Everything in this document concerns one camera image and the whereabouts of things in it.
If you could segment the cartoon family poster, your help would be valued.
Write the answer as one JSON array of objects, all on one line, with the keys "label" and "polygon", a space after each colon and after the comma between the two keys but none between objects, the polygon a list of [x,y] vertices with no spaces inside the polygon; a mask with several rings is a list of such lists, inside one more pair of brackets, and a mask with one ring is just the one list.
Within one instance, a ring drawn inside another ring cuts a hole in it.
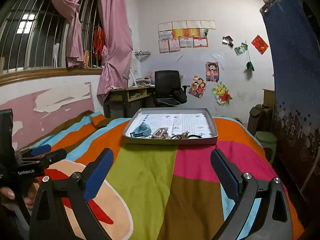
[{"label": "cartoon family poster", "polygon": [[194,76],[188,89],[188,94],[201,99],[207,87],[207,81],[201,77]]}]

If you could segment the white grid paper sheet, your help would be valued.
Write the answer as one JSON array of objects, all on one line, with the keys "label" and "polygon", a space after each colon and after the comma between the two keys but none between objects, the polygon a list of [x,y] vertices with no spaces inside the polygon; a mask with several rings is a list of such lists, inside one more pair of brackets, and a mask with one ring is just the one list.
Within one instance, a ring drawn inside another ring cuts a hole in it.
[{"label": "white grid paper sheet", "polygon": [[200,135],[202,138],[210,138],[216,136],[215,129],[211,129],[209,122],[204,114],[138,114],[133,119],[132,124],[125,132],[127,137],[131,137],[130,133],[138,127],[142,122],[148,124],[151,128],[151,135],[161,127],[167,127],[169,136],[182,134],[186,131],[189,134]]}]

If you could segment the winnie pooh poster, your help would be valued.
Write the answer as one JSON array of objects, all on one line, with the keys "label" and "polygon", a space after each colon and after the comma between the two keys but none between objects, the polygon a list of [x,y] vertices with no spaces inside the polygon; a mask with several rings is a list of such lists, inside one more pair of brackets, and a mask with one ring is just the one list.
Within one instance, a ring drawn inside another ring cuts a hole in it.
[{"label": "winnie pooh poster", "polygon": [[212,88],[212,93],[214,94],[217,103],[221,106],[229,104],[229,102],[233,99],[229,94],[228,88],[221,81],[219,81],[217,85]]}]

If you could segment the green wall hook ornament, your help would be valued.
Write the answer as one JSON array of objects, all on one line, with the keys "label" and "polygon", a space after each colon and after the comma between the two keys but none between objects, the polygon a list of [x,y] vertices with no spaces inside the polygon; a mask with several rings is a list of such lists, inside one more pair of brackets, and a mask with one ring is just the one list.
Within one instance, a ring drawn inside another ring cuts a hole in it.
[{"label": "green wall hook ornament", "polygon": [[249,54],[249,46],[248,44],[246,44],[246,51],[247,51],[247,56],[248,56],[248,62],[246,64],[246,67],[247,67],[247,70],[250,71],[250,72],[253,72],[254,71],[254,66],[253,66],[253,63],[251,61],[251,57],[250,57],[250,54]]}]

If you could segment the pink curtain left panel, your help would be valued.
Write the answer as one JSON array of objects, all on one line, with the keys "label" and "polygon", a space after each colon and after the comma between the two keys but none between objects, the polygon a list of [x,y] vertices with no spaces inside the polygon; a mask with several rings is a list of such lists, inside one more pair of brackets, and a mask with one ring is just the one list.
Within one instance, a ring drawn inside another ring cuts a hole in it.
[{"label": "pink curtain left panel", "polygon": [[66,58],[68,67],[84,64],[81,22],[79,20],[79,0],[52,0],[55,9],[68,21]]}]

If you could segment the grey cardboard tray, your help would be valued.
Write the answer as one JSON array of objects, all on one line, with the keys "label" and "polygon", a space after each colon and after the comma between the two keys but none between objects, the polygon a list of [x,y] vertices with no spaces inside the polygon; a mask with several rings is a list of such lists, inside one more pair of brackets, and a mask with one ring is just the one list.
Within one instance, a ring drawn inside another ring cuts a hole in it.
[{"label": "grey cardboard tray", "polygon": [[123,141],[143,145],[215,145],[216,125],[206,108],[141,108],[123,131]]}]

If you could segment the pink curtain panel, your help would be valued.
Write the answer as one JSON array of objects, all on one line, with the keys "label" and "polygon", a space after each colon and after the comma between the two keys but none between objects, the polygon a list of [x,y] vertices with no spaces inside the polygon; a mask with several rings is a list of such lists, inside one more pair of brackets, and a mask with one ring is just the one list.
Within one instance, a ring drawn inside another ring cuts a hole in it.
[{"label": "pink curtain panel", "polygon": [[98,0],[98,10],[105,42],[101,54],[104,67],[97,96],[104,100],[110,91],[127,87],[133,43],[126,0]]},{"label": "pink curtain panel", "polygon": [[79,0],[52,0],[55,9],[68,21],[66,58],[68,67],[84,64],[81,22],[79,20]]}]

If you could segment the dark blue hanging curtain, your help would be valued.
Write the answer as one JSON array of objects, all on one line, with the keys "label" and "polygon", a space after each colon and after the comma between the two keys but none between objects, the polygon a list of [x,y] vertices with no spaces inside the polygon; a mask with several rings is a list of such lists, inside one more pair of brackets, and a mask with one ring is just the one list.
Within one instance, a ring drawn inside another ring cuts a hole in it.
[{"label": "dark blue hanging curtain", "polygon": [[274,69],[279,158],[304,196],[319,193],[319,39],[303,0],[260,9]]}]

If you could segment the green stool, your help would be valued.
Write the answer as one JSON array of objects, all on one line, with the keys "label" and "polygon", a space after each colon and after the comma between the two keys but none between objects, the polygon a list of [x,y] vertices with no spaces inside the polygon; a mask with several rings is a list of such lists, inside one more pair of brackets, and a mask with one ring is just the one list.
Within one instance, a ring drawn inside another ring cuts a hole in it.
[{"label": "green stool", "polygon": [[265,157],[272,165],[276,154],[277,138],[270,132],[257,131],[255,138],[260,142],[265,151]]}]

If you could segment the red paper square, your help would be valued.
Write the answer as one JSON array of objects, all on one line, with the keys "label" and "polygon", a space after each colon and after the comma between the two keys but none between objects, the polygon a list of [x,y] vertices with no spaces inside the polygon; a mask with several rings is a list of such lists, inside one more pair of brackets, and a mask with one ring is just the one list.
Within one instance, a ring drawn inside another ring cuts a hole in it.
[{"label": "red paper square", "polygon": [[259,51],[261,55],[268,49],[268,44],[260,37],[260,35],[257,35],[251,44]]}]

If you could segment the window metal bars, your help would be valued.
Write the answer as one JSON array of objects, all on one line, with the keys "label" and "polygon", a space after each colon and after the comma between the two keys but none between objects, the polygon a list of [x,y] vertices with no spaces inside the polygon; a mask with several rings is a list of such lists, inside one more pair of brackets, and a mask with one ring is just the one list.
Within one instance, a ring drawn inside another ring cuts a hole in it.
[{"label": "window metal bars", "polygon": [[[101,27],[98,0],[79,0],[84,67],[101,68],[94,35]],[[1,0],[1,74],[66,68],[68,21],[51,0]]]}]

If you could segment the pink curtain right panel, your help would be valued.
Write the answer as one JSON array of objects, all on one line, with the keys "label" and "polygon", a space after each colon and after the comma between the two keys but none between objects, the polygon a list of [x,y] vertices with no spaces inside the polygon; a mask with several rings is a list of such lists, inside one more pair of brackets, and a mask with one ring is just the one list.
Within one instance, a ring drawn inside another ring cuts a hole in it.
[{"label": "pink curtain right panel", "polygon": [[104,67],[97,96],[104,100],[110,91],[127,87],[133,43],[126,0],[98,0],[98,10],[105,42],[101,54]]}]

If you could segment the cartoon boy poster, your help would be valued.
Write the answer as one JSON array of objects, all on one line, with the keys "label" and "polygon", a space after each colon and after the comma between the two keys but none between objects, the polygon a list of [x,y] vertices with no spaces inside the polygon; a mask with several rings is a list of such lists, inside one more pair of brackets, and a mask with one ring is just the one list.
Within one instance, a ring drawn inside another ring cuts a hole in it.
[{"label": "cartoon boy poster", "polygon": [[208,82],[219,82],[220,71],[218,62],[207,62],[206,63],[206,81]]}]

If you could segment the keyring with yellow bead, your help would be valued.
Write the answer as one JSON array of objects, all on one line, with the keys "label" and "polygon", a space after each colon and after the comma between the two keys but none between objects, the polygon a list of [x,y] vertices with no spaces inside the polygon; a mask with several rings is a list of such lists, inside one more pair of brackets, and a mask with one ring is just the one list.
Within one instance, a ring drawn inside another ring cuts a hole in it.
[{"label": "keyring with yellow bead", "polygon": [[188,131],[186,131],[182,134],[175,134],[171,137],[171,139],[176,139],[176,140],[191,139],[191,138],[201,139],[202,137],[200,135],[196,135],[196,134],[189,134]]}]

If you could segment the brown bag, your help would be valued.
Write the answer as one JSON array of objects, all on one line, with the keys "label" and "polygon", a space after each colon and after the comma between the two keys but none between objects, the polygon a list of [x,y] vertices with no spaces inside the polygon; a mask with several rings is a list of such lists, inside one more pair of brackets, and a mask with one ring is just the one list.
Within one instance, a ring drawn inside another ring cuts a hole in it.
[{"label": "brown bag", "polygon": [[255,136],[256,132],[270,132],[273,109],[264,105],[256,105],[249,111],[247,130]]}]

